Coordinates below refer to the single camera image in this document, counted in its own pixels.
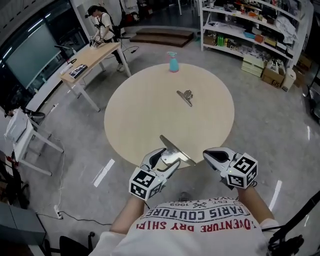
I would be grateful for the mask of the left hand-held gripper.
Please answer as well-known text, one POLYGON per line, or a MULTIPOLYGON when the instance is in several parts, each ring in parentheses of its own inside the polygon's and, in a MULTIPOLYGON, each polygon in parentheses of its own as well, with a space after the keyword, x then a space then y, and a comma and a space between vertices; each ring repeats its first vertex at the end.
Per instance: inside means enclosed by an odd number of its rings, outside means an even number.
POLYGON ((181 160, 169 164, 165 169, 153 169, 166 148, 158 148, 145 155, 140 166, 136 167, 129 179, 128 192, 139 199, 147 201, 160 193, 165 182, 179 168, 181 160))

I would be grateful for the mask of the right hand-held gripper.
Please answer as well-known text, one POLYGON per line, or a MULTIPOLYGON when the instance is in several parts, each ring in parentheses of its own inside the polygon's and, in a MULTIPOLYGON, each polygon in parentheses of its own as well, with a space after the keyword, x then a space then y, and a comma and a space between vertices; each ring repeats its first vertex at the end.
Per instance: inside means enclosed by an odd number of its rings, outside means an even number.
POLYGON ((230 188, 246 189, 258 175, 256 159, 247 153, 236 153, 228 147, 208 148, 203 152, 203 158, 215 171, 221 172, 221 182, 230 188))

